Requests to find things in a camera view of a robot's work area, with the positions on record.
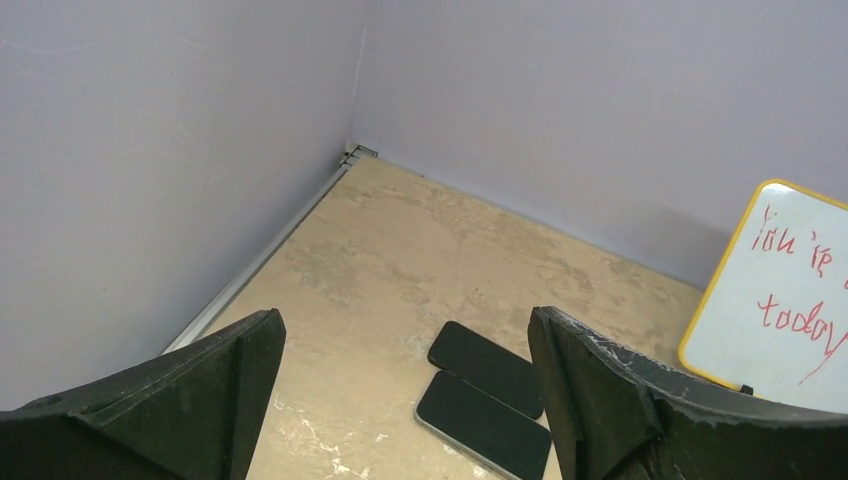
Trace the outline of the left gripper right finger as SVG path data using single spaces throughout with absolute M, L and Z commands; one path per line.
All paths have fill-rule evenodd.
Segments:
M 532 365 L 566 479 L 843 479 L 847 418 L 757 398 L 536 307 Z

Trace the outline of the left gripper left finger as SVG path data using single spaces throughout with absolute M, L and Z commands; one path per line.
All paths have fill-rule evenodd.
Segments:
M 257 311 L 185 347 L 1 415 L 5 479 L 243 479 L 286 329 Z

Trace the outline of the black phone without case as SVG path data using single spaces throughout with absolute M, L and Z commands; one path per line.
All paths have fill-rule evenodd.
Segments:
M 549 431 L 451 373 L 435 373 L 414 417 L 440 439 L 508 479 L 544 477 Z

